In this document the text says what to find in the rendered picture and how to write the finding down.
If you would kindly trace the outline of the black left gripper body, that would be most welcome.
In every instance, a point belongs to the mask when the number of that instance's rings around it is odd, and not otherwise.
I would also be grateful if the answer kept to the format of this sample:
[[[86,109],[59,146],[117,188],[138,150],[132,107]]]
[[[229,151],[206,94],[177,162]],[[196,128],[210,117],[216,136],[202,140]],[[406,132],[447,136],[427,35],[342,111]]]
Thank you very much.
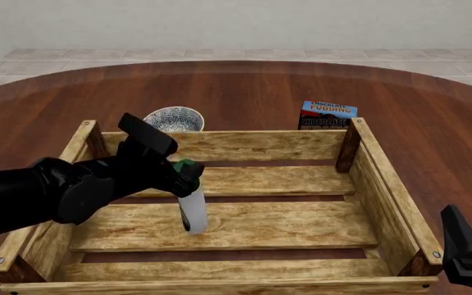
[[[130,196],[149,188],[172,193],[178,197],[188,195],[188,184],[175,170],[167,157],[177,151],[172,143],[159,153],[136,142],[121,142],[116,152],[119,171],[115,175],[117,197]]]

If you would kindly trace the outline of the blue patterned bowl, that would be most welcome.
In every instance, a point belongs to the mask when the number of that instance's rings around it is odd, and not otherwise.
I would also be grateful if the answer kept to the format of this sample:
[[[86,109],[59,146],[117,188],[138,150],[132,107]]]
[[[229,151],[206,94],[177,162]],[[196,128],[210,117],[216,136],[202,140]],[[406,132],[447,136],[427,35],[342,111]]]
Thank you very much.
[[[144,122],[161,132],[202,132],[205,121],[190,107],[164,107],[147,115]]]

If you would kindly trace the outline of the chocolate pudding box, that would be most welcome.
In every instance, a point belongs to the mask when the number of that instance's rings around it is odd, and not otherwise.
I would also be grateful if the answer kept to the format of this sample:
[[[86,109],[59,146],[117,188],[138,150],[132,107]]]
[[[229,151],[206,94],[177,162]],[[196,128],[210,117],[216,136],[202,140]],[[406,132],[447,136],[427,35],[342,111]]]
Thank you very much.
[[[357,117],[356,107],[305,101],[301,107],[297,129],[347,129],[354,117]]]

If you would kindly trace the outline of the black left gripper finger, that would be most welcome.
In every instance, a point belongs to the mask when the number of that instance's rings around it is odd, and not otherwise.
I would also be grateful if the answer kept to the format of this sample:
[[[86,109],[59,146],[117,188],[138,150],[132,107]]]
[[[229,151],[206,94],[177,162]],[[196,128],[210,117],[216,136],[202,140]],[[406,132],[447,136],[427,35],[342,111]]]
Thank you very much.
[[[200,177],[205,166],[200,163],[174,163],[175,170],[173,194],[178,198],[185,198],[197,191],[200,186]]]

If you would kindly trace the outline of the wooden slat tray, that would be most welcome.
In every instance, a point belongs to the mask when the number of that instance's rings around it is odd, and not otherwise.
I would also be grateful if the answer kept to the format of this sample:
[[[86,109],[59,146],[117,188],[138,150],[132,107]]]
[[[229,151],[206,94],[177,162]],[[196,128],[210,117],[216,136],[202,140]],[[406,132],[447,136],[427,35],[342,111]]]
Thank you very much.
[[[364,120],[351,130],[174,134],[172,161],[323,161],[206,169],[205,233],[163,192],[82,225],[44,223],[0,247],[12,295],[417,295],[443,251]]]

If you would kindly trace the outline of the white bottle with green cap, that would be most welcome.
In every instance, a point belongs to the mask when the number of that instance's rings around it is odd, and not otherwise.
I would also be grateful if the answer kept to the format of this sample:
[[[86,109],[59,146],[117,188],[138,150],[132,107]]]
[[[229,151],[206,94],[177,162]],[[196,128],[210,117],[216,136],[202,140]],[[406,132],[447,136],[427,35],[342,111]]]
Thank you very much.
[[[184,159],[176,163],[198,163],[190,159]],[[182,223],[187,233],[198,235],[207,230],[207,207],[200,180],[200,186],[194,193],[185,198],[178,198],[178,204]]]

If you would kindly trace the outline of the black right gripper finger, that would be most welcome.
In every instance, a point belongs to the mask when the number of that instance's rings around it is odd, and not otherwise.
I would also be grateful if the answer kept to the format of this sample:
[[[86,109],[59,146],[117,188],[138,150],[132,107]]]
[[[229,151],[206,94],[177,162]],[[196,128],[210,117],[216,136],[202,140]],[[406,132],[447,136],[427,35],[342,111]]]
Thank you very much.
[[[472,266],[472,228],[461,211],[448,205],[441,211],[444,234],[444,255],[442,262],[458,260]]]

